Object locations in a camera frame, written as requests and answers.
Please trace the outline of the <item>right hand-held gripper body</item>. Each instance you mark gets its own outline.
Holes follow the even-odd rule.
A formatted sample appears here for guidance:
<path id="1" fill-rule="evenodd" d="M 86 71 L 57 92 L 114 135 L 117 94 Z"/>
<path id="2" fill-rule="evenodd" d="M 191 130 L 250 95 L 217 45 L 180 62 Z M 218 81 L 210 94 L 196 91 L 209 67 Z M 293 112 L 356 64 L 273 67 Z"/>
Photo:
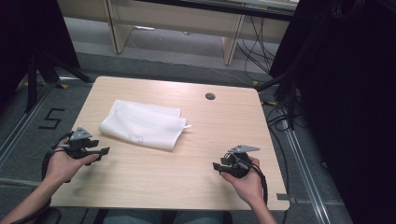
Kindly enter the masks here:
<path id="1" fill-rule="evenodd" d="M 232 171 L 229 173 L 229 175 L 236 178 L 242 178 L 246 176 L 250 170 L 254 170 L 257 174 L 260 174 L 261 172 L 258 170 L 257 165 L 253 164 L 248 156 L 249 152 L 258 150 L 258 147 L 246 145 L 237 145 L 236 147 L 232 147 L 223 157 L 229 158 L 232 164 L 222 165 L 230 167 Z"/>

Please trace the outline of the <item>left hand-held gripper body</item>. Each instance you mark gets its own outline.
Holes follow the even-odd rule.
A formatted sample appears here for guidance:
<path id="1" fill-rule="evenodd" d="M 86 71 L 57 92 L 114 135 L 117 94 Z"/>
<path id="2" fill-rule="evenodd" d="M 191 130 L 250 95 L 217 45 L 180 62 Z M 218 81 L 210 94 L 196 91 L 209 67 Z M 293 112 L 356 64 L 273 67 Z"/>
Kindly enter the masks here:
<path id="1" fill-rule="evenodd" d="M 87 147 L 90 147 L 92 134 L 86 131 L 82 126 L 78 126 L 74 131 L 67 133 L 61 140 L 65 143 L 57 144 L 73 159 L 81 159 L 88 155 Z"/>

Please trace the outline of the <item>white cloth towel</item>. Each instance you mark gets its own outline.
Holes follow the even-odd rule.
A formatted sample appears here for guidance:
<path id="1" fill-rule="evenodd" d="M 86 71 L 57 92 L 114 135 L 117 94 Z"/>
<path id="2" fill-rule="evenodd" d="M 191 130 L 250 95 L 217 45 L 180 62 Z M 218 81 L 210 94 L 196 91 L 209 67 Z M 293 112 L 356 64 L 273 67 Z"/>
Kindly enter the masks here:
<path id="1" fill-rule="evenodd" d="M 172 150 L 190 127 L 180 108 L 116 100 L 99 130 L 133 144 Z"/>

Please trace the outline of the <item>person's right hand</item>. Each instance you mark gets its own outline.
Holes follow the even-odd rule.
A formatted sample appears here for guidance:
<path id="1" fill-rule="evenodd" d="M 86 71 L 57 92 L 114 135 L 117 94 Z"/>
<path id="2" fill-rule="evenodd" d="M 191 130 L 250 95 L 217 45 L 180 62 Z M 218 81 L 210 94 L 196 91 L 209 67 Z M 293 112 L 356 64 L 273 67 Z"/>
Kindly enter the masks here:
<path id="1" fill-rule="evenodd" d="M 236 178 L 224 172 L 219 175 L 234 187 L 238 196 L 251 208 L 265 205 L 262 180 L 253 169 L 250 169 L 248 174 L 242 178 Z"/>

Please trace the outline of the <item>person's left hand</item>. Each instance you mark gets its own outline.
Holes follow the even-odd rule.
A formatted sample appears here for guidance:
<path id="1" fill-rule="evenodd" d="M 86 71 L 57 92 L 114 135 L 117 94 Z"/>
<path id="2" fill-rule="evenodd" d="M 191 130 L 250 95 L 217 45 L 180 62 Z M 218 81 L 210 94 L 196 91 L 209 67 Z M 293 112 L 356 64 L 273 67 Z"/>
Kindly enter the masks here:
<path id="1" fill-rule="evenodd" d="M 81 159 L 73 159 L 63 148 L 58 147 L 49 158 L 45 180 L 57 184 L 66 183 L 82 166 L 94 162 L 97 158 L 98 155 L 93 154 Z"/>

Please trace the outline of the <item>grey tape strip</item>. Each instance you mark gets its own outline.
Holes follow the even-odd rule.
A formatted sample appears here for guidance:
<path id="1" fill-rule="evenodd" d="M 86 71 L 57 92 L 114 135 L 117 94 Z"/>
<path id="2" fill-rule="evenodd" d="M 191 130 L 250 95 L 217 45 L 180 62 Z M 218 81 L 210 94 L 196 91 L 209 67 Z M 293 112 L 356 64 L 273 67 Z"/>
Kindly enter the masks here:
<path id="1" fill-rule="evenodd" d="M 296 199 L 289 194 L 277 193 L 276 197 L 280 201 L 288 201 L 289 203 L 297 203 Z"/>

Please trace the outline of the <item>black tripod stand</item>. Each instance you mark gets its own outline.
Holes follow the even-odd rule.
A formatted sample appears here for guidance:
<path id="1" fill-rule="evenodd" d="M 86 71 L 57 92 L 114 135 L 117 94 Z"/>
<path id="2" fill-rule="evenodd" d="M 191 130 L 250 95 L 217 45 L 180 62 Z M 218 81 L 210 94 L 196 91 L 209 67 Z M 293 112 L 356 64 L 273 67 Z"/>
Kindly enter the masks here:
<path id="1" fill-rule="evenodd" d="M 284 72 L 283 74 L 274 77 L 272 80 L 257 86 L 255 90 L 257 92 L 264 91 L 277 84 L 274 98 L 278 103 L 286 104 L 286 121 L 289 124 L 289 129 L 294 130 L 293 118 L 294 118 L 294 107 L 295 107 L 295 95 L 297 93 L 296 83 L 294 74 L 292 72 Z"/>
<path id="2" fill-rule="evenodd" d="M 34 51 L 28 58 L 28 99 L 27 106 L 25 109 L 26 113 L 29 113 L 37 103 L 37 74 L 43 77 L 44 81 L 49 84 L 57 84 L 60 81 L 60 77 L 55 71 L 55 67 L 60 66 L 63 70 L 67 71 L 77 79 L 82 80 L 86 83 L 93 83 L 93 79 L 84 75 L 76 67 L 61 60 L 53 54 L 46 51 Z"/>

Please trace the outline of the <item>person's legs in jeans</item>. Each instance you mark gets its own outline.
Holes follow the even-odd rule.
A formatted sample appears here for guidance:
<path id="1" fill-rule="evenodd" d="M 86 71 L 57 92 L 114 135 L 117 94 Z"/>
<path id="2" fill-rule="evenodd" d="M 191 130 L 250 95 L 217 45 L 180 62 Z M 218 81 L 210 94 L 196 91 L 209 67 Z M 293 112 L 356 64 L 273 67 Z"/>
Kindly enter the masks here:
<path id="1" fill-rule="evenodd" d="M 103 224 L 223 224 L 219 211 L 109 210 Z"/>

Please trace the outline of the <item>black curtain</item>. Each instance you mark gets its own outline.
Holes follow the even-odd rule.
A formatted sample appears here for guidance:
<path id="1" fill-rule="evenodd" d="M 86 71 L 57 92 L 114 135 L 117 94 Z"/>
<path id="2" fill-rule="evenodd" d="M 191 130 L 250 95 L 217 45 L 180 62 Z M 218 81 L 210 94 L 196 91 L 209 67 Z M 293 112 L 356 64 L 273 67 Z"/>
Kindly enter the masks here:
<path id="1" fill-rule="evenodd" d="M 396 0 L 300 0 L 270 70 L 296 86 L 354 224 L 396 224 Z"/>
<path id="2" fill-rule="evenodd" d="M 43 50 L 79 67 L 57 0 L 0 0 L 0 108 L 27 73 L 28 58 Z"/>

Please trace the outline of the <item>light wooden desk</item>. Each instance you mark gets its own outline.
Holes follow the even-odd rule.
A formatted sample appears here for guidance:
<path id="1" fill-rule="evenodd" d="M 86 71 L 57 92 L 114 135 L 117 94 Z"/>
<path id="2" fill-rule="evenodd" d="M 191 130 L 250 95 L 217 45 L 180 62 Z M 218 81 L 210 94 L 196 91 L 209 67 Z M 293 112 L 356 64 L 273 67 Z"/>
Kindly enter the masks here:
<path id="1" fill-rule="evenodd" d="M 208 9 L 169 6 L 138 0 L 57 0 L 67 18 L 101 21 L 108 25 L 113 52 L 122 53 L 130 33 L 137 26 L 174 30 L 221 38 L 224 63 L 232 63 L 240 38 L 278 44 L 289 23 L 262 14 L 216 12 Z"/>

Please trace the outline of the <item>metal floor rail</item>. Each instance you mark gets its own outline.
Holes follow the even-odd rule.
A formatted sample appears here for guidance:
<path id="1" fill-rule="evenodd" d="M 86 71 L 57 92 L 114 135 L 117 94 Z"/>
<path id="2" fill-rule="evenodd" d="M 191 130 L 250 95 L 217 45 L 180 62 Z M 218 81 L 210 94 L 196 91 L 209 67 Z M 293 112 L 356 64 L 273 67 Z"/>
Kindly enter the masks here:
<path id="1" fill-rule="evenodd" d="M 0 185 L 4 186 L 14 186 L 14 187 L 26 187 L 35 188 L 39 186 L 39 182 L 21 179 L 11 179 L 0 177 Z"/>
<path id="2" fill-rule="evenodd" d="M 300 146 L 300 142 L 297 138 L 295 131 L 291 128 L 287 121 L 282 122 L 283 127 L 286 129 L 286 135 L 291 147 L 291 151 L 296 160 L 297 167 L 301 174 L 302 180 L 312 204 L 313 210 L 318 219 L 318 224 L 332 224 L 330 221 L 329 213 L 326 205 L 322 201 L 322 197 L 318 191 L 318 187 L 314 181 L 314 178 L 310 172 L 304 153 Z"/>
<path id="3" fill-rule="evenodd" d="M 0 145 L 0 169 L 6 163 L 8 157 L 20 142 L 22 136 L 31 125 L 39 110 L 42 108 L 44 101 L 48 95 L 54 89 L 53 85 L 44 86 L 42 91 L 36 98 L 36 103 L 30 108 L 28 112 L 25 112 L 18 120 L 16 126 L 12 129 L 12 132 L 7 136 L 6 140 Z"/>

